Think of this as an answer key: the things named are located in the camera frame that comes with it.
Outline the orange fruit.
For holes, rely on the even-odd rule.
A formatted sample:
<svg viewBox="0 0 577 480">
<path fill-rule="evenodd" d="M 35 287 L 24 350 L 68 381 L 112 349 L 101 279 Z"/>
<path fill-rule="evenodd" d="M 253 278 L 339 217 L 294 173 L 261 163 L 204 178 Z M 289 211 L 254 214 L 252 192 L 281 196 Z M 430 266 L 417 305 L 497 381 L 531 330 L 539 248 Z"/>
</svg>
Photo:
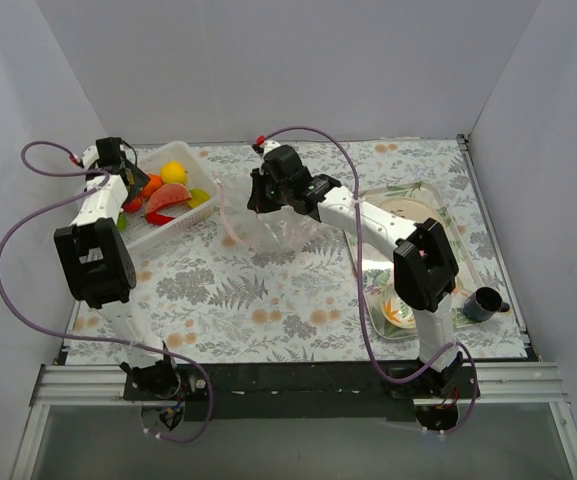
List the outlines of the orange fruit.
<svg viewBox="0 0 577 480">
<path fill-rule="evenodd" d="M 149 182 L 141 190 L 141 196 L 145 199 L 149 199 L 154 192 L 164 185 L 161 177 L 156 174 L 149 174 Z"/>
</svg>

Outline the red apple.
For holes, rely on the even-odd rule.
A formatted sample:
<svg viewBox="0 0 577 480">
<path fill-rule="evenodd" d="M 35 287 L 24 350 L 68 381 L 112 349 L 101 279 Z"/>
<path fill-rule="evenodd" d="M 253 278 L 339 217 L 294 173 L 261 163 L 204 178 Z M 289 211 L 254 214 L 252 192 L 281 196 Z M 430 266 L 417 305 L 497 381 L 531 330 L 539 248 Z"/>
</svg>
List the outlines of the red apple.
<svg viewBox="0 0 577 480">
<path fill-rule="evenodd" d="M 141 210 L 142 206 L 143 198 L 141 196 L 137 196 L 130 202 L 125 203 L 122 209 L 126 213 L 137 213 Z"/>
</svg>

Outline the yellow lemon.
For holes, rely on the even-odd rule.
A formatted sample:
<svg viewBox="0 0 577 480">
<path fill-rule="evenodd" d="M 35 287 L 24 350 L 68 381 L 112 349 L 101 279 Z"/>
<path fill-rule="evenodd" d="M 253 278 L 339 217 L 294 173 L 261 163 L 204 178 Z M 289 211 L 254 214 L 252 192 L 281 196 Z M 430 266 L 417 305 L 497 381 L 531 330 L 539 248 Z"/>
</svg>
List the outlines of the yellow lemon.
<svg viewBox="0 0 577 480">
<path fill-rule="evenodd" d="M 163 165 L 159 174 L 164 184 L 187 184 L 187 171 L 184 166 L 177 162 L 171 161 Z"/>
</svg>

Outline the clear zip top bag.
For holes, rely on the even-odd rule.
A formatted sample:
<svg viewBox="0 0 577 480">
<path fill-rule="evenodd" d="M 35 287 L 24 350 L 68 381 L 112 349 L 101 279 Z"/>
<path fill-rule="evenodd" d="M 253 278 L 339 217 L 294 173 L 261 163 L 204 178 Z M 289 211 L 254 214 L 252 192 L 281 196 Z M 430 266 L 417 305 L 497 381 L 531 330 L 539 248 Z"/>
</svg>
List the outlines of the clear zip top bag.
<svg viewBox="0 0 577 480">
<path fill-rule="evenodd" d="M 222 224 L 230 238 L 245 249 L 262 253 L 299 251 L 325 232 L 320 224 L 298 215 L 291 207 L 272 213 L 248 210 L 251 180 L 247 177 L 217 177 L 215 182 Z"/>
</svg>

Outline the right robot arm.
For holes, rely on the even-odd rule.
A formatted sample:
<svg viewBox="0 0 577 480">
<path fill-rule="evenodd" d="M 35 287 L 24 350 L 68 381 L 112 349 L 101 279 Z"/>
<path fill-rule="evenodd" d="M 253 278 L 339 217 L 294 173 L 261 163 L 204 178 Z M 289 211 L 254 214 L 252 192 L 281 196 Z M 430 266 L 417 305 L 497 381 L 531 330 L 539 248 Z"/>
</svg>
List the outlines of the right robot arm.
<svg viewBox="0 0 577 480">
<path fill-rule="evenodd" d="M 247 208 L 268 214 L 291 208 L 295 213 L 336 227 L 393 261 L 394 289 L 412 309 L 419 340 L 422 389 L 443 397 L 457 384 L 454 368 L 462 361 L 455 345 L 452 293 L 459 272 L 443 226 L 428 218 L 415 222 L 361 201 L 338 180 L 312 175 L 296 150 L 264 140 L 253 150 L 261 166 L 251 172 Z"/>
</svg>

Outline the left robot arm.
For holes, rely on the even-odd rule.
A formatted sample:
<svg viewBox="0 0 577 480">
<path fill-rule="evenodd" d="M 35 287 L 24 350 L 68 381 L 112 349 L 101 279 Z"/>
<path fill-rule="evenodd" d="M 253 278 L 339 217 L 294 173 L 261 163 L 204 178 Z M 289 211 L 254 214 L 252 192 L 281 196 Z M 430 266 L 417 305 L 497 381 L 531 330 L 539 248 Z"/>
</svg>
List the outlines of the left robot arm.
<svg viewBox="0 0 577 480">
<path fill-rule="evenodd" d="M 54 242 L 73 297 L 95 310 L 124 342 L 128 360 L 120 365 L 133 386 L 161 400 L 179 393 L 181 377 L 165 342 L 137 317 L 130 297 L 137 275 L 118 221 L 123 208 L 147 185 L 146 174 L 119 137 L 99 139 L 77 161 L 86 171 L 79 212 Z"/>
</svg>

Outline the red chili pepper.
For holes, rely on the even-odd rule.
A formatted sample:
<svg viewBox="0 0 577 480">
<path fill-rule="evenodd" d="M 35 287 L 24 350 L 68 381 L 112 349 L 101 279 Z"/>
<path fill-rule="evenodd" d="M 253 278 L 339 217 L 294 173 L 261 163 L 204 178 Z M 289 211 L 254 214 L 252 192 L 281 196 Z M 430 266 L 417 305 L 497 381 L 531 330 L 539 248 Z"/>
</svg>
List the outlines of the red chili pepper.
<svg viewBox="0 0 577 480">
<path fill-rule="evenodd" d="M 145 220 L 151 225 L 163 226 L 173 221 L 174 218 L 158 212 L 149 212 L 145 215 Z"/>
</svg>

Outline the green starfruit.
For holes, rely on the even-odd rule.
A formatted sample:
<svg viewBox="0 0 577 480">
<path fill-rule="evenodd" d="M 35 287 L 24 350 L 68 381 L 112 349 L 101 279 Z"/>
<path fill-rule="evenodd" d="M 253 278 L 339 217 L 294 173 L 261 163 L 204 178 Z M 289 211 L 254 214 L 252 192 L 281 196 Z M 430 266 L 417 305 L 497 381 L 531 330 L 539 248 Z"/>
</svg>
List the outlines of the green starfruit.
<svg viewBox="0 0 577 480">
<path fill-rule="evenodd" d="M 116 222 L 117 228 L 120 232 L 124 232 L 127 228 L 127 218 L 126 215 L 124 213 L 120 213 L 118 218 L 117 218 L 117 222 Z"/>
</svg>

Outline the yellow bell pepper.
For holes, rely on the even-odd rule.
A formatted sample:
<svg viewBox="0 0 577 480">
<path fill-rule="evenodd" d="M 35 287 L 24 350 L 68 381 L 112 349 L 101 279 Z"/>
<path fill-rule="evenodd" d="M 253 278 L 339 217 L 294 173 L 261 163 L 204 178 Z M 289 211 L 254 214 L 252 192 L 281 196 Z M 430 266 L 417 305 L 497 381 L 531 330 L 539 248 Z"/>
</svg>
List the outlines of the yellow bell pepper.
<svg viewBox="0 0 577 480">
<path fill-rule="evenodd" d="M 189 193 L 191 197 L 187 201 L 187 206 L 192 209 L 201 206 L 211 199 L 211 196 L 206 191 L 199 188 L 191 189 Z"/>
</svg>

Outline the pink and cream plate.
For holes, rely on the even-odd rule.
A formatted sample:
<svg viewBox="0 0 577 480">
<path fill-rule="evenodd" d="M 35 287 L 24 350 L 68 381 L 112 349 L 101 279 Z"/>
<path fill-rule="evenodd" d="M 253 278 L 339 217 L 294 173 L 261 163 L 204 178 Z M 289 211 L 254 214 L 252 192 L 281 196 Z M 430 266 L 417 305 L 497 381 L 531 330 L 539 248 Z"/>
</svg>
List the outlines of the pink and cream plate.
<svg viewBox="0 0 577 480">
<path fill-rule="evenodd" d="M 415 223 L 423 223 L 428 218 L 446 226 L 439 213 L 426 203 L 409 197 L 389 198 L 382 202 L 379 207 L 398 217 L 409 219 Z"/>
</svg>

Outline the floral tablecloth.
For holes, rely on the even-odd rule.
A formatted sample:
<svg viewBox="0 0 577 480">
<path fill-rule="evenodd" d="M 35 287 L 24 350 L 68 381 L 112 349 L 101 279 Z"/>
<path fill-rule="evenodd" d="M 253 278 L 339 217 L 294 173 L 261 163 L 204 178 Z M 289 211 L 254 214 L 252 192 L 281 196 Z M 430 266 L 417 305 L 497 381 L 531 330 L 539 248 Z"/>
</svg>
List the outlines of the floral tablecloth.
<svg viewBox="0 0 577 480">
<path fill-rule="evenodd" d="M 379 140 L 342 148 L 299 142 L 296 150 L 312 172 L 359 184 L 365 192 L 433 185 L 481 278 L 477 288 L 505 289 L 456 141 Z M 135 256 L 135 311 L 172 350 L 205 364 L 356 361 L 368 350 L 383 359 L 415 357 L 416 337 L 386 340 L 370 317 L 368 331 L 361 331 L 353 242 L 324 228 L 299 251 L 262 253 L 237 245 L 212 215 Z M 525 356 L 513 313 L 457 330 L 475 357 Z"/>
</svg>

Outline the floral bowl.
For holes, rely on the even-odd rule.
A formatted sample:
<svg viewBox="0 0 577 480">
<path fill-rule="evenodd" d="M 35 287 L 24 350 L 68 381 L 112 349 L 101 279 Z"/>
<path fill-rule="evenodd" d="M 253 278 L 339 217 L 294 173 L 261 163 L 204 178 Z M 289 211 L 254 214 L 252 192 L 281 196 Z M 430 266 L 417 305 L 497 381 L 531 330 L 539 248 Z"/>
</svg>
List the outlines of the floral bowl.
<svg viewBox="0 0 577 480">
<path fill-rule="evenodd" d="M 399 298 L 394 290 L 387 290 L 381 294 L 379 306 L 382 315 L 390 324 L 404 330 L 415 328 L 412 309 Z"/>
</svg>

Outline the floral serving tray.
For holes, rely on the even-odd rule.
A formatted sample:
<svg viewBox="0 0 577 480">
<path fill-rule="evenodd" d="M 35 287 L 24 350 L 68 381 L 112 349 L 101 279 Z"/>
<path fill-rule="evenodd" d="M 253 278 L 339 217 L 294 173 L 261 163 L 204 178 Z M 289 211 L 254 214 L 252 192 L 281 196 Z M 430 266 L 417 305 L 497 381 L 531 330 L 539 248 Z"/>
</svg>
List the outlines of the floral serving tray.
<svg viewBox="0 0 577 480">
<path fill-rule="evenodd" d="M 459 267 L 451 304 L 453 325 L 456 329 L 472 326 L 474 322 L 464 316 L 462 308 L 467 297 L 480 285 L 481 278 L 467 252 L 457 224 L 453 220 L 439 191 L 431 184 L 418 182 L 372 189 L 365 192 L 363 197 L 367 202 L 378 207 L 389 198 L 414 198 L 426 203 L 439 213 L 446 224 L 443 228 Z M 364 295 L 373 329 L 386 340 L 403 340 L 416 337 L 416 328 L 410 330 L 399 329 L 390 324 L 380 311 L 379 301 L 381 294 L 387 290 L 394 290 L 394 265 L 392 261 L 367 244 L 363 246 L 362 253 Z"/>
</svg>

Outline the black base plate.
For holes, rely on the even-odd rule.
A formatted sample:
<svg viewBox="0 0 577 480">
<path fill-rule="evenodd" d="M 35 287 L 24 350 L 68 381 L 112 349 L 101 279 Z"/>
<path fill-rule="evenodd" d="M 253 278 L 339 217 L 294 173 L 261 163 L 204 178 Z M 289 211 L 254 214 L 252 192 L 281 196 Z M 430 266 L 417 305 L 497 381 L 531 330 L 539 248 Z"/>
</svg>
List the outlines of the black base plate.
<svg viewBox="0 0 577 480">
<path fill-rule="evenodd" d="M 428 369 L 402 385 L 382 373 L 404 378 L 419 367 L 417 360 L 219 363 L 202 371 L 159 361 L 150 367 L 121 363 L 127 401 L 173 404 L 175 419 L 200 421 L 239 419 L 376 418 L 412 422 L 414 403 L 466 400 L 479 395 L 471 367 L 458 360 L 446 372 Z"/>
</svg>

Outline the aluminium frame rail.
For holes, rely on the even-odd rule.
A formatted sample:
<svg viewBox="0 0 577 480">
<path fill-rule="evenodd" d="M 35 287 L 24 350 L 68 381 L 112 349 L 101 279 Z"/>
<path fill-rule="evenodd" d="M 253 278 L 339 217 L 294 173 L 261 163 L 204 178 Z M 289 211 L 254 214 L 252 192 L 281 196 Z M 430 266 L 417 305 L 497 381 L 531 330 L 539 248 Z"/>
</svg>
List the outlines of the aluminium frame rail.
<svg viewBox="0 0 577 480">
<path fill-rule="evenodd" d="M 577 430 L 553 362 L 484 362 L 478 365 L 482 403 L 547 403 L 572 476 L 577 479 Z M 122 401 L 125 375 L 116 366 L 44 366 L 11 477 L 32 477 L 48 414 L 57 405 L 113 405 Z"/>
</svg>

